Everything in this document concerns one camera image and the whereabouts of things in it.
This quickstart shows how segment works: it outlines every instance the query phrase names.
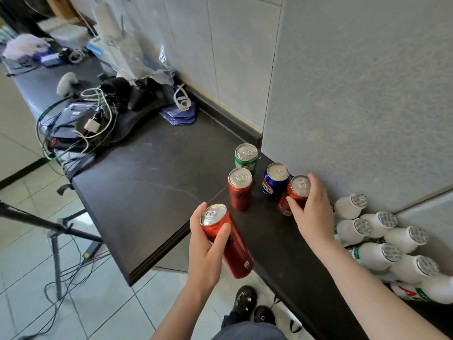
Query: black baseboard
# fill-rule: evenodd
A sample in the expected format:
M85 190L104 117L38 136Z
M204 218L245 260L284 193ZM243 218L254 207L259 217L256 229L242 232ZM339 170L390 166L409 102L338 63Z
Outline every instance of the black baseboard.
M43 157L37 161L34 161L25 168L22 168L20 171L0 181L0 189L3 189L6 186L11 185L13 182L25 177L27 174L31 173L34 170L37 170L39 167L45 165L46 163L48 163L48 160Z
M201 108L212 118L216 119L233 133L244 139L247 143L253 144L258 149L261 149L261 141L263 139L262 134L256 132L250 126L230 115L190 86L185 85L184 89L190 99L195 100L198 108Z

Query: shoe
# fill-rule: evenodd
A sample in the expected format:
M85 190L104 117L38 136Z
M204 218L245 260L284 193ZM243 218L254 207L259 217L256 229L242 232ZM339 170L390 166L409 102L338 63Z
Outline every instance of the shoe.
M255 312L253 313L253 321L256 323L270 323L276 326L274 313L267 306L256 307Z
M255 289L251 286L244 285L236 293L236 300L232 311L238 314L240 320L248 321L257 301L258 296Z

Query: hand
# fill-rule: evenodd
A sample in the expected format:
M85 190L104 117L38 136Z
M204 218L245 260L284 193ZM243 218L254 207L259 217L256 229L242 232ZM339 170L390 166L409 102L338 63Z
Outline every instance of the hand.
M209 296L220 279L223 251L230 235L231 225L229 223L222 225L211 245L200 225L200 216L206 206L205 202L201 203L190 217L192 236L189 244L188 284Z
M313 250L320 242L335 242L333 234L333 211L327 192L313 174L309 174L311 188L305 209L291 197L286 197L296 220L297 227L307 244Z

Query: person's left hand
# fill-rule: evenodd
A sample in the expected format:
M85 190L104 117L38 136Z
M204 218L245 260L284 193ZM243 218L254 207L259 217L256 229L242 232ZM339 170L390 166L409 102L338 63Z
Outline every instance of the person's left hand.
M210 295L220 279L223 251L230 235L231 225L224 223L211 245L200 224L200 216L206 206L206 202L201 203L190 217L192 236L189 244L188 284Z

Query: black table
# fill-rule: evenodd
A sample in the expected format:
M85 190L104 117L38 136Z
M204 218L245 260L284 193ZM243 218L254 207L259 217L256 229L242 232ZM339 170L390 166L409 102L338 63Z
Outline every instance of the black table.
M101 68L95 58L14 78L35 117L59 99L56 85L71 70L98 84ZM189 234L190 215L202 201L229 205L227 176L242 142L202 111L190 126L175 127L154 116L74 178L77 194L129 285ZM245 212L229 207L255 270L316 339L366 339L294 219L280 215L276 202L261 194L261 178L271 162L264 155L258 160L252 206ZM450 309L439 309L450 306L411 306L453 334L442 318Z

